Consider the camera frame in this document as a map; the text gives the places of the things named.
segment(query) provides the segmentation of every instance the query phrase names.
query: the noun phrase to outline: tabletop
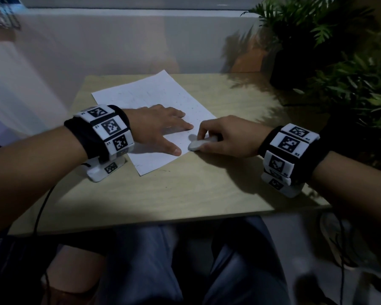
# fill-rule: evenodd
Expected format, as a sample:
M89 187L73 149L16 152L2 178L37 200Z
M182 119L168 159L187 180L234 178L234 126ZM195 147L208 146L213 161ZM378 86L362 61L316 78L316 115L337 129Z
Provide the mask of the tabletop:
M70 116L96 105L91 93L149 75L87 76ZM237 115L270 126L289 122L319 130L325 117L310 107L284 107L260 73L173 74L187 92L216 117ZM120 224L166 222L260 214L327 205L307 185L288 199L261 181L262 159L235 159L189 152L139 176L127 163L99 183L79 167L55 187L43 211L39 233L62 233ZM10 234L29 234L43 203L39 199L14 222Z

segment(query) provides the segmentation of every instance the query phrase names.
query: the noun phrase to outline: white eraser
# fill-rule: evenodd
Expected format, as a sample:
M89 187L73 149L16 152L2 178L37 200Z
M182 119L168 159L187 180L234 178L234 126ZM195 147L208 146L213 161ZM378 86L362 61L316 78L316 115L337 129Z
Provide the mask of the white eraser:
M188 150L189 151L199 151L199 148L205 144L205 143L208 143L208 142L218 142L218 137L217 136L210 136L210 137L207 137L207 138L204 138L203 140L195 140L195 141L192 141L189 146L188 146Z

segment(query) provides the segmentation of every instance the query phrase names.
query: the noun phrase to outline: hand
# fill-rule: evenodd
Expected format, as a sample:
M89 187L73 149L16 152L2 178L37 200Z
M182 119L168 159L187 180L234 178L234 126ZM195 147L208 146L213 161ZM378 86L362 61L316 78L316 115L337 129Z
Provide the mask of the hand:
M204 153L234 157L255 156L261 143L271 131L270 127L234 115L203 121L200 123L197 139L204 139L209 132L209 135L221 134L223 141L205 143L199 150Z
M193 128L182 117L185 113L175 108L155 105L150 108L123 109L130 121L131 134L135 142L155 146L162 152L179 156L182 151L163 137L162 130L177 127L183 130Z

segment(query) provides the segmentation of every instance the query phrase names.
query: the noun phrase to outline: jeans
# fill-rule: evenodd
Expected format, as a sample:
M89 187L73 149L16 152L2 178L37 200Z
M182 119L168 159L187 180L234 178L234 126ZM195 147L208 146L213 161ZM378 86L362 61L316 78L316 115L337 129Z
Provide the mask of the jeans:
M168 225L117 227L97 302L105 305L176 304L183 297L171 268L175 245ZM204 305L290 304L285 276L259 216L224 220Z

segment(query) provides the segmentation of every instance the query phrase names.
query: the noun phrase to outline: sheet of paper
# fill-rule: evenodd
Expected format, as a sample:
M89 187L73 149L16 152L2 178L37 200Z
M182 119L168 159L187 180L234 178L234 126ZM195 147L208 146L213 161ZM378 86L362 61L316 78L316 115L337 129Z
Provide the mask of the sheet of paper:
M126 85L92 93L98 104L116 105L124 108L151 107L161 104L164 107L174 107L186 113L184 120L193 124L192 130L179 133L167 133L166 139L176 144L182 155L188 153L191 139L197 135L199 125L203 120L215 119L205 107L190 96L166 71L138 80ZM177 157L159 153L144 145L136 144L128 154L140 176L158 169Z

